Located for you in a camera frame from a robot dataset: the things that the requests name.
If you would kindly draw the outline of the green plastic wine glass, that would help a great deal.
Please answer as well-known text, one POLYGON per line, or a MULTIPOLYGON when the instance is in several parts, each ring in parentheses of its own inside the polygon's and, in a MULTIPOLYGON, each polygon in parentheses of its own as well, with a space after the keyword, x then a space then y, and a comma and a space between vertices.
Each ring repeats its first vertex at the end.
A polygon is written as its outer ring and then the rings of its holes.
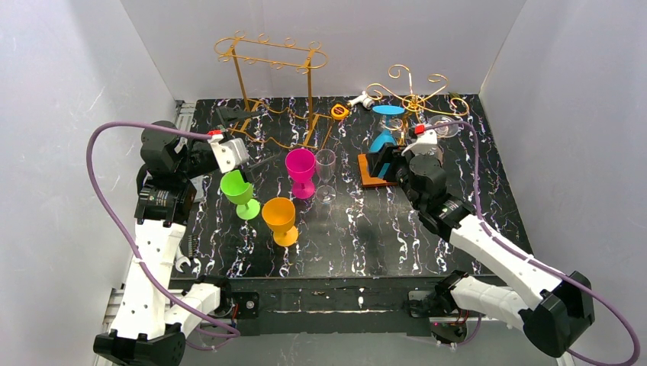
POLYGON ((225 173, 220 180, 220 190, 229 202, 236 205, 236 215, 240 219, 257 217, 261 205, 254 198, 253 185, 245 181, 240 170, 225 173))

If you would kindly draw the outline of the blue plastic wine glass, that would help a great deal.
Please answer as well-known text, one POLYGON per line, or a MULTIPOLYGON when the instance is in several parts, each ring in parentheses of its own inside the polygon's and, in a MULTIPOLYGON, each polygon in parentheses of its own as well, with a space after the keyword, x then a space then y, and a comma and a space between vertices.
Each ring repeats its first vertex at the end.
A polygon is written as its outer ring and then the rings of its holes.
POLYGON ((373 140, 369 147, 369 153, 378 153, 386 143, 397 144, 392 133, 402 126, 400 116, 404 113, 404 108, 397 105, 380 104, 374 105, 372 111, 380 115, 381 121, 379 124, 380 134, 373 140))

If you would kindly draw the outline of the orange plastic wine glass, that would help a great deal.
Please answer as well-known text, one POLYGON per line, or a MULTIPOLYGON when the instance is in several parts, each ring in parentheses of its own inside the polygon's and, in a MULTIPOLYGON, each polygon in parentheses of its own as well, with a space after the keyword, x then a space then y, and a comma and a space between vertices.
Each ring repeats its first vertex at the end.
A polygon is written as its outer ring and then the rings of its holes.
POLYGON ((296 209, 290 199, 275 197, 267 201, 262 208, 262 219, 272 231, 277 245, 289 247, 297 242, 296 209))

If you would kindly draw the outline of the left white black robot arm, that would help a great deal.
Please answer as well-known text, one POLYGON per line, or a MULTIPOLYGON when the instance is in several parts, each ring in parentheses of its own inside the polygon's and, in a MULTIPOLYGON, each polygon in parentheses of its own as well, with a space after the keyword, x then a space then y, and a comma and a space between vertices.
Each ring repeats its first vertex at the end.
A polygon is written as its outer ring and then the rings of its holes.
POLYGON ((217 318, 231 302, 225 280, 203 277, 181 297, 169 290, 173 271, 181 268, 180 248, 197 193, 193 179, 211 172, 240 174, 249 153, 242 139, 218 126, 207 133, 178 129, 166 120, 139 124, 140 157, 135 225, 129 230, 108 204, 95 176, 93 150, 99 132, 86 148, 92 187, 133 253, 125 288, 107 332, 95 337, 94 353, 116 365, 178 365, 187 338, 203 323, 214 327, 212 336, 226 345, 240 331, 217 318))

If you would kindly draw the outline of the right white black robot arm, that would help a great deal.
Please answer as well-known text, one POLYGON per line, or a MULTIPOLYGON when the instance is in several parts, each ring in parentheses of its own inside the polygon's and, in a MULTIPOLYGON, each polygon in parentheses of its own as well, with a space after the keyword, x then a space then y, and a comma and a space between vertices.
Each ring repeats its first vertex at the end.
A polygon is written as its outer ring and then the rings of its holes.
POLYGON ((428 231, 467 252, 506 284, 498 287, 454 271, 435 289, 435 301, 446 312, 470 310, 503 321, 553 358, 566 353, 594 323, 589 279, 578 271, 565 275, 532 265, 532 256, 447 188, 447 174, 435 156, 387 143, 366 159, 369 175, 397 184, 428 231))

